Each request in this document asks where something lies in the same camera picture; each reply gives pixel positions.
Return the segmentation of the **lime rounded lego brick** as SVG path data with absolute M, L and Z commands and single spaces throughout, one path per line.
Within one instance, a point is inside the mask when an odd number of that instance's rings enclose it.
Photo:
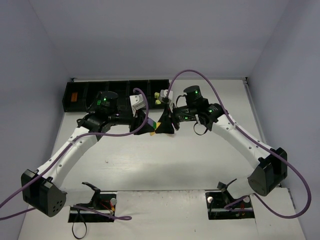
M 159 92 L 155 92 L 155 93 L 154 93 L 154 98 L 155 98 L 155 99 L 159 99 L 159 97 L 160 97 L 160 93 L 159 93 Z

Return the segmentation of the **purple lego brick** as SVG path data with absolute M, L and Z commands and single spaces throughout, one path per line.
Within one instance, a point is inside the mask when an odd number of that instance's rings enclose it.
M 147 123 L 152 127 L 152 128 L 155 128 L 156 127 L 156 122 L 154 120 L 152 120 L 151 118 L 149 118 L 147 120 Z

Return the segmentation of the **orange lego brick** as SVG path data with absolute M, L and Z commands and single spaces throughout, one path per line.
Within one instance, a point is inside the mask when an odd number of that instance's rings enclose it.
M 77 99 L 78 99 L 78 93 L 77 92 L 73 92 L 71 94 L 70 102 L 71 103 L 75 103 L 75 102 L 77 102 Z

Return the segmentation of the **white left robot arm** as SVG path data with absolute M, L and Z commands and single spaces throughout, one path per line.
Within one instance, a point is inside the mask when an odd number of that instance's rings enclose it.
M 146 95 L 134 88 L 130 96 L 130 110 L 119 110 L 118 94 L 101 91 L 87 110 L 77 120 L 77 127 L 65 144 L 35 171 L 27 169 L 21 175 L 23 200 L 48 217 L 56 216 L 63 207 L 80 208 L 88 205 L 94 208 L 100 202 L 101 190 L 89 182 L 82 182 L 84 190 L 75 192 L 62 188 L 68 173 L 103 136 L 109 137 L 112 126 L 128 125 L 128 135 L 136 134 L 148 122 Z

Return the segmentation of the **green small lego brick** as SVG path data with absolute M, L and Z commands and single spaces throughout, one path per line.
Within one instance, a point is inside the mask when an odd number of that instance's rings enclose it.
M 153 123 L 153 128 L 156 129 L 157 127 L 159 127 L 161 123 L 160 122 L 154 122 Z

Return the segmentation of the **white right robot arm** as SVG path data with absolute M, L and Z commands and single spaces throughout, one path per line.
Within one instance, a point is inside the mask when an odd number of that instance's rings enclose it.
M 155 133 L 173 135 L 179 130 L 180 123 L 195 122 L 203 125 L 207 132 L 213 132 L 226 140 L 253 169 L 246 178 L 224 186 L 233 199 L 251 194 L 265 197 L 287 177 L 287 165 L 274 156 L 277 154 L 286 160 L 287 153 L 284 149 L 273 149 L 254 139 L 245 130 L 238 130 L 234 119 L 224 112 L 220 104 L 209 103 L 202 96 L 199 86 L 187 87 L 183 92 L 186 105 L 181 107 L 176 107 L 173 103 L 172 91 L 161 90 L 155 93 L 155 99 L 164 104 Z

